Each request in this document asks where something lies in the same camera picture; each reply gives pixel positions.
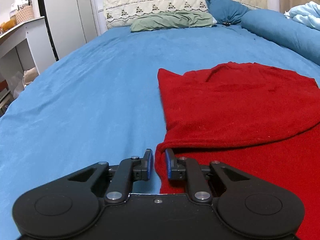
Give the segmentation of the red knit garment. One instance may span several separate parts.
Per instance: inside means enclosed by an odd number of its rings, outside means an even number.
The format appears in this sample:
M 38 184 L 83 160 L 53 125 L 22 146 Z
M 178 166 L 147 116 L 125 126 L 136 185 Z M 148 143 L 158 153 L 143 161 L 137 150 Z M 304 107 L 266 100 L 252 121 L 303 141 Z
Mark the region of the red knit garment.
M 258 63 L 223 63 L 182 75 L 158 71 L 166 135 L 155 153 L 161 193 L 165 150 L 207 165 L 213 160 L 295 193 L 305 217 L 300 239 L 319 239 L 319 87 L 312 78 Z

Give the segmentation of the blue bed sheet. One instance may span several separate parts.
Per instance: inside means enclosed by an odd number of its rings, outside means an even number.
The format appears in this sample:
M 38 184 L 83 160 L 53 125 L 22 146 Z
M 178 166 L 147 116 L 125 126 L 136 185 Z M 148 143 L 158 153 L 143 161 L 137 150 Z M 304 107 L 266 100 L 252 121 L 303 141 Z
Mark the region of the blue bed sheet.
M 235 25 L 132 33 L 113 28 L 40 74 L 1 117 L 1 239 L 26 191 L 99 161 L 155 149 L 165 136 L 157 73 L 256 62 L 319 79 L 319 66 Z

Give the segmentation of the beige bag on floor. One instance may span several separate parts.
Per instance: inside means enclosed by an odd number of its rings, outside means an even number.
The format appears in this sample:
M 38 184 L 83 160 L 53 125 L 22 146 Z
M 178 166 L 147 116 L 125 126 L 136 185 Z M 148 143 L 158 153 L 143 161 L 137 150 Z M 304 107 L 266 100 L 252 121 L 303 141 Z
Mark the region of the beige bag on floor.
M 31 84 L 37 77 L 38 77 L 39 73 L 36 69 L 36 67 L 31 68 L 29 70 L 25 70 L 24 74 L 23 74 L 23 86 L 26 87 L 29 84 Z

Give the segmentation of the white shelf desk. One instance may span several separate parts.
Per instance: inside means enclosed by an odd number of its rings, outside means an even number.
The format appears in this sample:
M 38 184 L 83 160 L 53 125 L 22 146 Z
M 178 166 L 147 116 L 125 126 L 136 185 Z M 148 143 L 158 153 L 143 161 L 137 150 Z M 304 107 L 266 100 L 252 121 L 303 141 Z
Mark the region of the white shelf desk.
M 56 62 L 45 18 L 20 23 L 1 35 L 1 81 L 8 84 L 1 95 L 1 108 L 14 100 L 14 90 L 22 85 L 24 71 L 35 68 L 38 74 Z

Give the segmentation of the blue rolled duvet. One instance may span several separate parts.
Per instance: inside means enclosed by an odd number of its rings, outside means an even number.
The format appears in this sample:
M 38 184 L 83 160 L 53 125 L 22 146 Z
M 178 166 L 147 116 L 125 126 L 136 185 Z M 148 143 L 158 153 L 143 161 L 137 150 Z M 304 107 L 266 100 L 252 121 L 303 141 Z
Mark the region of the blue rolled duvet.
M 319 31 L 316 29 L 267 9 L 256 9 L 245 13 L 241 19 L 241 26 L 255 35 L 291 49 L 319 64 Z

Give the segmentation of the orange plush on desk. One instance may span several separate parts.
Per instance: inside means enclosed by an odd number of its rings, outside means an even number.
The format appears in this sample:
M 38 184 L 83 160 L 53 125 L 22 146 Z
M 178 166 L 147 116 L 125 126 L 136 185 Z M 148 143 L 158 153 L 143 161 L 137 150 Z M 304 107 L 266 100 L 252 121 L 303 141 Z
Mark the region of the orange plush on desk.
M 16 20 L 9 20 L 1 24 L 1 33 L 4 33 L 16 25 Z

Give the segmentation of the dark blue pillow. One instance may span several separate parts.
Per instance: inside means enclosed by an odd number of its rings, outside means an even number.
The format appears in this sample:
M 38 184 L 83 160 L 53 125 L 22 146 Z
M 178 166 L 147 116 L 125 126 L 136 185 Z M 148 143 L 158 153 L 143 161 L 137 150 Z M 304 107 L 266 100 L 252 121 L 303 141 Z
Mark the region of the dark blue pillow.
M 205 0 L 209 13 L 218 24 L 237 25 L 250 9 L 233 0 Z

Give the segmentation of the woven basket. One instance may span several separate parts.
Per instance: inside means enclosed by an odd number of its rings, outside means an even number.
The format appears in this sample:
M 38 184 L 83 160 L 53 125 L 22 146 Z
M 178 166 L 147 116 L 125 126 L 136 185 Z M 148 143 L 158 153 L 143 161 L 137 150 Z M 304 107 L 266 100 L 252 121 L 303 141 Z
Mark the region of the woven basket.
M 27 22 L 29 20 L 34 19 L 34 12 L 32 5 L 25 5 L 20 7 L 20 9 L 16 12 L 16 22 L 17 24 Z

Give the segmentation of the white grey wardrobe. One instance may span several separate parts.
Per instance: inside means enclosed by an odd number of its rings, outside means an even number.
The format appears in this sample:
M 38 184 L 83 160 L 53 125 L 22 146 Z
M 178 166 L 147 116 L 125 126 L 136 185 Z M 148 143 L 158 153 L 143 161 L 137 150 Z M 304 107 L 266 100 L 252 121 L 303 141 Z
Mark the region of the white grey wardrobe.
M 91 0 L 38 0 L 56 60 L 98 35 Z

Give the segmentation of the light blue blanket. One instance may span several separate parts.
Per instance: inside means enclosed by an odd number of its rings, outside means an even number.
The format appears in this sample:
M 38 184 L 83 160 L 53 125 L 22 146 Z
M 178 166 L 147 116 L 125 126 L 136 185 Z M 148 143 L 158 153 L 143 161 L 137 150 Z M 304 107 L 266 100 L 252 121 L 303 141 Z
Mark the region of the light blue blanket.
M 292 7 L 284 13 L 284 16 L 311 29 L 320 31 L 320 7 L 316 2 L 310 1 L 306 4 Z

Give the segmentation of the green pillow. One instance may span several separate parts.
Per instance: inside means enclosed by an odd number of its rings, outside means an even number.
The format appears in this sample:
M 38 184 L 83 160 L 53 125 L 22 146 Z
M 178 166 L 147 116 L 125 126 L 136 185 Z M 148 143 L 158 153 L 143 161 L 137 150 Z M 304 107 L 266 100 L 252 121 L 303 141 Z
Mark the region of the green pillow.
M 132 22 L 130 30 L 135 33 L 161 29 L 212 27 L 216 24 L 217 20 L 208 12 L 176 11 L 140 16 Z

